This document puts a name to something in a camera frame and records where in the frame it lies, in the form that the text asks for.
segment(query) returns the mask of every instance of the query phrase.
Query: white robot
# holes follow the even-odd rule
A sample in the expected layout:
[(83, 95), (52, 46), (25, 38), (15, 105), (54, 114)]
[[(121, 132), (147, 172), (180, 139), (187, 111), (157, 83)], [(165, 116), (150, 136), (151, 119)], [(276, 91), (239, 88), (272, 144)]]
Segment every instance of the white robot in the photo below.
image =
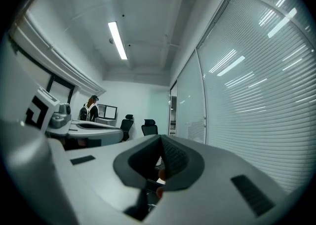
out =
[[(239, 156), (186, 139), (150, 135), (65, 151), (44, 133), (106, 142), (118, 130), (71, 120), (69, 105), (38, 89), (8, 45), (1, 53), (1, 157), (23, 198), (48, 224), (269, 224), (292, 203), (293, 196)], [(12, 113), (4, 100), (11, 98), (13, 107), (16, 89), (25, 95)], [(148, 193), (158, 185), (147, 178), (160, 156), (167, 180), (149, 212)]]

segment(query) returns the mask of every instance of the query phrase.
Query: black office chair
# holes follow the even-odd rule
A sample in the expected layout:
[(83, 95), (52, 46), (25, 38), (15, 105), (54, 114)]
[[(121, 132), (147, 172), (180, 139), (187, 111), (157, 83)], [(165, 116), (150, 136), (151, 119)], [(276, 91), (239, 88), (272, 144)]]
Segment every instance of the black office chair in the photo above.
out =
[(142, 125), (144, 136), (158, 134), (158, 127), (155, 124), (154, 120), (145, 120), (145, 125)]
[(132, 114), (127, 114), (125, 118), (126, 119), (122, 120), (122, 124), (120, 125), (120, 129), (123, 130), (122, 141), (126, 141), (129, 138), (128, 132), (134, 123)]

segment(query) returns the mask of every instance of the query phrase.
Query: desk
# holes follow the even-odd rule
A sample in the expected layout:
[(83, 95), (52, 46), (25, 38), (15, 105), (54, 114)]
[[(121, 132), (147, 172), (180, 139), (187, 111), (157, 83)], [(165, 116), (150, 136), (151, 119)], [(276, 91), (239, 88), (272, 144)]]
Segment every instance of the desk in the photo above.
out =
[(115, 126), (116, 120), (108, 120), (108, 119), (103, 119), (103, 118), (97, 118), (96, 122), (110, 125), (110, 126)]

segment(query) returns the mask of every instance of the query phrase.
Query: ceiling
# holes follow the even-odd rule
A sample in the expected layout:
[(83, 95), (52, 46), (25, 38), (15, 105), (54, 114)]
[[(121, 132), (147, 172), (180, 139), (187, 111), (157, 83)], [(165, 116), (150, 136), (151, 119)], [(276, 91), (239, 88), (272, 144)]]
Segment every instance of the ceiling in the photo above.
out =
[[(74, 42), (102, 59), (105, 74), (148, 75), (170, 70), (196, 0), (50, 1)], [(128, 60), (109, 43), (112, 21), (118, 23)]]

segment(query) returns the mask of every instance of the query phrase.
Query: wall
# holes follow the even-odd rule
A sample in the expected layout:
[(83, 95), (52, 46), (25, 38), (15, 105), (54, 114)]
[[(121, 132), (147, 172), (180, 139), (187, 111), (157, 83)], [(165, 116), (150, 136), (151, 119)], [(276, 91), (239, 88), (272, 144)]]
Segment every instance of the wall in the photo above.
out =
[(212, 16), (222, 0), (196, 0), (189, 21), (186, 25), (180, 48), (171, 67), (170, 86), (174, 84), (181, 70), (206, 31)]
[(103, 81), (106, 93), (99, 97), (99, 103), (118, 108), (116, 127), (127, 114), (134, 115), (134, 124), (129, 131), (131, 139), (144, 136), (141, 126), (144, 119), (154, 119), (159, 134), (168, 133), (169, 89), (167, 86), (120, 81)]
[(70, 22), (72, 14), (62, 11), (67, 10), (66, 5), (69, 3), (61, 3), (57, 0), (35, 0), (27, 16), (35, 23), (40, 34), (63, 53), (73, 67), (99, 83), (103, 77), (104, 63), (93, 55), (92, 44), (87, 47), (85, 43), (85, 47), (82, 47), (83, 41), (91, 39), (83, 28), (74, 26)]

